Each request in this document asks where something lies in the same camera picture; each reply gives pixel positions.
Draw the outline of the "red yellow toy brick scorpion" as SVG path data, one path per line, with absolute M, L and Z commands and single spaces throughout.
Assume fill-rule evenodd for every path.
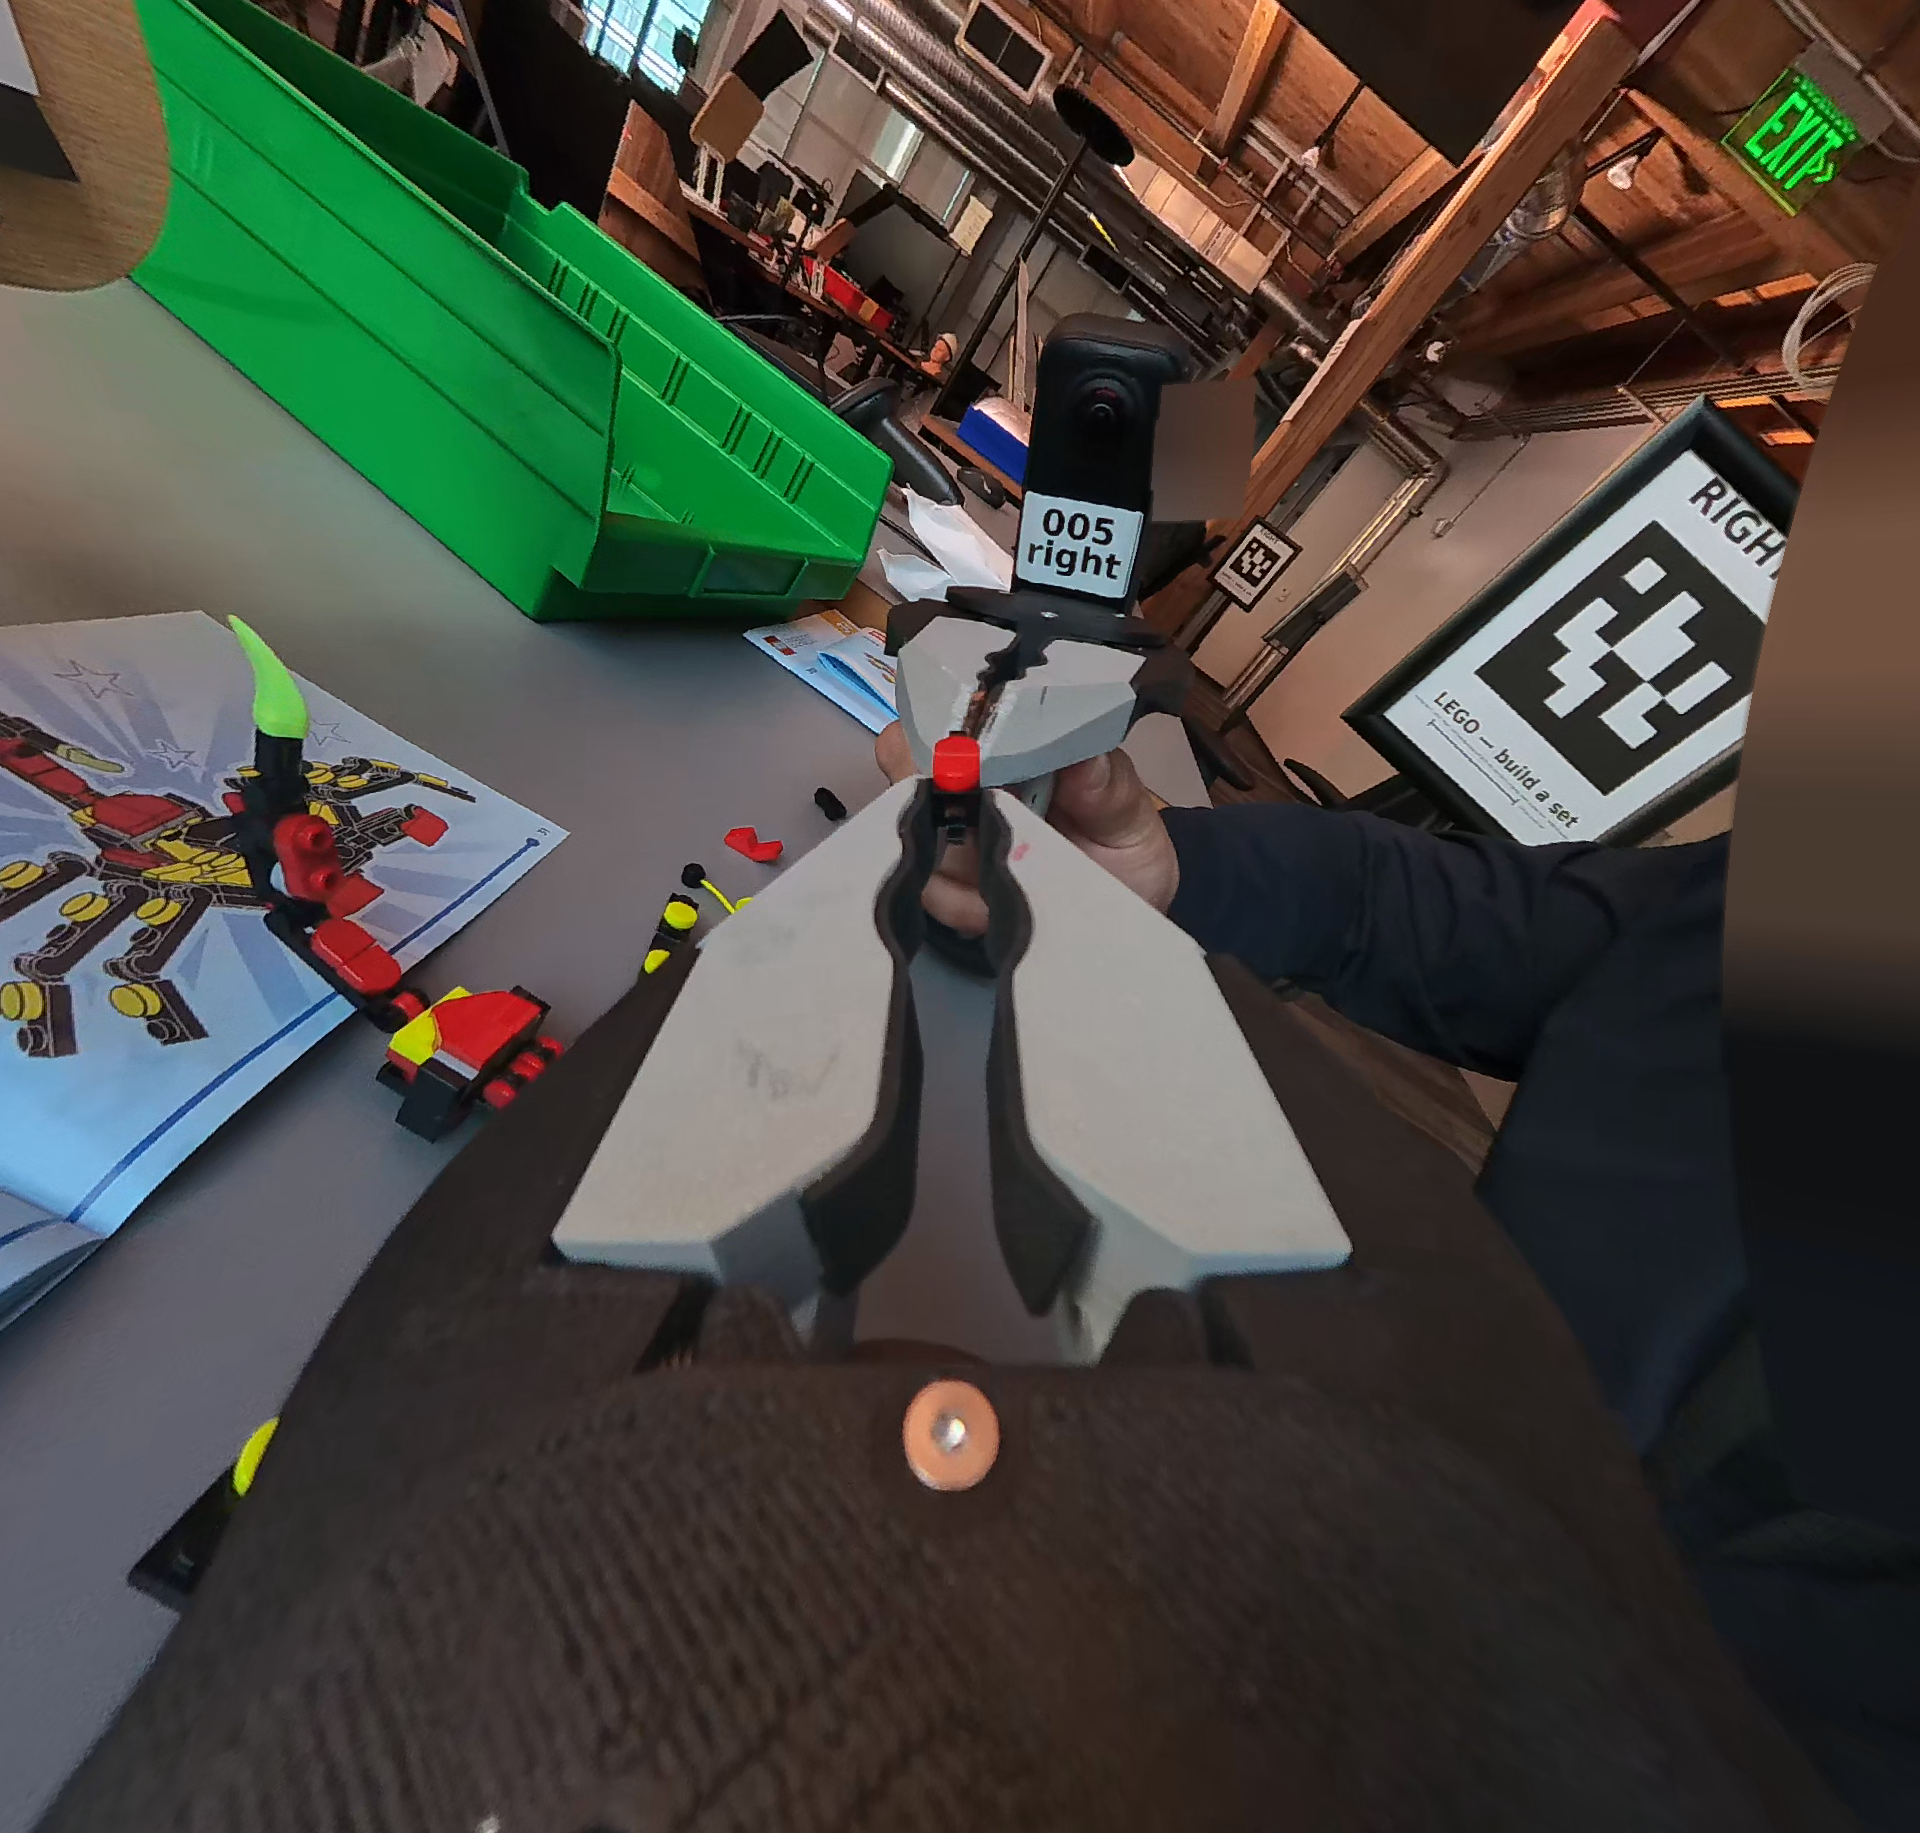
M 395 1091 L 395 1126 L 438 1142 L 482 1107 L 497 1116 L 449 1160 L 346 1295 L 286 1394 L 282 1412 L 316 1419 L 341 1397 L 419 1384 L 449 1358 L 474 1384 L 482 1355 L 545 1360 L 544 1333 L 583 1331 L 596 1355 L 564 1365 L 638 1373 L 673 1361 L 699 1331 L 706 1284 L 688 1273 L 564 1269 L 536 1237 L 557 1216 L 559 1169 L 583 1166 L 589 1140 L 583 1064 L 544 1031 L 545 1003 L 525 989 L 452 989 L 429 1000 L 357 919 L 372 888 L 345 868 L 329 826 L 311 815 L 305 706 L 285 663 L 240 617 L 228 625 L 253 667 L 253 768 L 226 800 L 253 896 L 267 929 L 387 1037 L 378 1083 Z

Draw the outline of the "white wall vent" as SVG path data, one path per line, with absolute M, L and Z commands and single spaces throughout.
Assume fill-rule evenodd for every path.
M 955 52 L 1028 104 L 1044 89 L 1052 52 L 995 0 L 971 0 L 954 37 Z

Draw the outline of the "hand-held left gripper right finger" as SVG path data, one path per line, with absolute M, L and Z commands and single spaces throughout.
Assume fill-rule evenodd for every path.
M 980 796 L 990 1204 L 1021 1306 L 1094 1361 L 1139 1293 L 1342 1266 L 1320 1176 L 1199 947 Z

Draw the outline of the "instruction board on brown stand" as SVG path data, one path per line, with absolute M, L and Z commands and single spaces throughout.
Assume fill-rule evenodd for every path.
M 2 286 L 128 276 L 161 231 L 168 172 L 133 0 L 2 0 Z

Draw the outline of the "green plastic bin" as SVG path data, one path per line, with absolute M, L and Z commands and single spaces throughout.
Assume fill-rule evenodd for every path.
M 536 621 L 838 601 L 892 465 L 525 172 L 249 0 L 133 0 L 133 282 Z

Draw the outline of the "wooden pillar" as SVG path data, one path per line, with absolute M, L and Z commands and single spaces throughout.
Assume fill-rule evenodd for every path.
M 1408 246 L 1366 310 L 1345 325 L 1278 426 L 1253 455 L 1245 501 L 1211 532 L 1234 539 L 1284 497 L 1308 459 L 1408 345 L 1439 296 L 1507 221 L 1555 155 L 1577 141 L 1632 69 L 1636 44 L 1605 0 L 1585 0 L 1500 137 L 1471 166 L 1449 204 Z

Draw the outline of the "open building instruction booklet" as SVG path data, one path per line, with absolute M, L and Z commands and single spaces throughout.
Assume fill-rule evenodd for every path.
M 299 681 L 243 621 L 2 646 L 8 1325 L 566 833 Z

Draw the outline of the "white paper bags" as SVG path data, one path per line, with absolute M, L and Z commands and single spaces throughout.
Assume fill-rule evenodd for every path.
M 867 566 L 879 592 L 900 605 L 947 601 L 950 590 L 1007 593 L 1013 557 L 961 504 L 892 494 L 877 524 Z

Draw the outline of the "green exit sign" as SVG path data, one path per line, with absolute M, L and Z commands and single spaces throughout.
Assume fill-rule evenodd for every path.
M 1860 122 L 1807 70 L 1783 69 L 1720 139 L 1787 217 L 1807 211 L 1863 145 Z

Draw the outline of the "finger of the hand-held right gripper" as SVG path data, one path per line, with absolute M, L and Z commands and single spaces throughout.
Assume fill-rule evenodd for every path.
M 929 775 L 931 749 L 949 735 L 976 741 L 979 782 L 1000 785 L 994 729 L 1002 684 L 980 684 L 1002 653 L 1002 628 L 964 615 L 938 615 L 897 657 L 897 713 L 910 771 Z
M 1036 665 L 990 685 L 975 734 L 979 786 L 1034 798 L 1034 785 L 1117 750 L 1137 709 L 1142 663 L 1117 646 L 1053 641 Z

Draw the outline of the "person's right forearm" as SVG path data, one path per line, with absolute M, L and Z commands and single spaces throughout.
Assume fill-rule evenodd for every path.
M 1632 945 L 1719 977 L 1729 839 L 1665 849 L 1439 839 L 1300 804 L 1165 815 L 1170 917 L 1464 1071 L 1520 1080 L 1549 1023 Z

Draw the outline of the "small white blue leaflet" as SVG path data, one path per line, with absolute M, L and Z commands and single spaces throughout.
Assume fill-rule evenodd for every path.
M 883 632 L 835 609 L 745 632 L 745 641 L 791 678 L 879 735 L 900 719 L 897 663 Z

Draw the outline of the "black barcode scanner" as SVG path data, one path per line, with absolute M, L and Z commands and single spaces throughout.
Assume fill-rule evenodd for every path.
M 877 375 L 829 395 L 826 408 L 886 457 L 892 482 L 904 494 L 961 506 L 961 488 L 947 465 L 900 424 L 900 400 L 900 382 Z

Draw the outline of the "person's right hand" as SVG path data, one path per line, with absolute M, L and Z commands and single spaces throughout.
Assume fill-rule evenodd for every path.
M 1046 818 L 1057 833 L 1150 909 L 1167 914 L 1179 885 L 1177 851 L 1162 809 L 1124 753 L 1107 753 L 1057 771 Z M 976 938 L 990 929 L 990 909 L 979 894 L 976 872 L 976 837 L 967 831 L 945 840 L 922 892 L 927 917 L 961 938 Z

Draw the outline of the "black floor lamp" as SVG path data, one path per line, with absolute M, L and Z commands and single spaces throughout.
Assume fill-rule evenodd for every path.
M 1079 174 L 1085 155 L 1110 167 L 1124 167 L 1136 158 L 1136 148 L 1119 127 L 1117 118 L 1112 118 L 1094 99 L 1091 99 L 1089 93 L 1074 85 L 1057 85 L 1057 89 L 1052 93 L 1052 104 L 1072 137 L 1068 157 L 1059 178 L 1046 190 L 1044 202 L 1032 211 L 1019 248 L 1007 264 L 985 308 L 980 308 L 979 317 L 973 324 L 973 330 L 957 347 L 955 359 L 947 365 L 947 375 L 942 379 L 938 399 L 940 406 L 950 406 L 950 396 L 959 377 L 967 374 L 973 360 L 973 351 L 976 350 L 980 338 L 987 337 L 990 325 L 994 324 L 999 308 L 1004 304 L 1007 293 L 1012 293 L 1019 286 L 1019 272 L 1027 265 L 1032 246 L 1040 241 L 1040 235 L 1047 234 L 1049 221 L 1074 178 Z

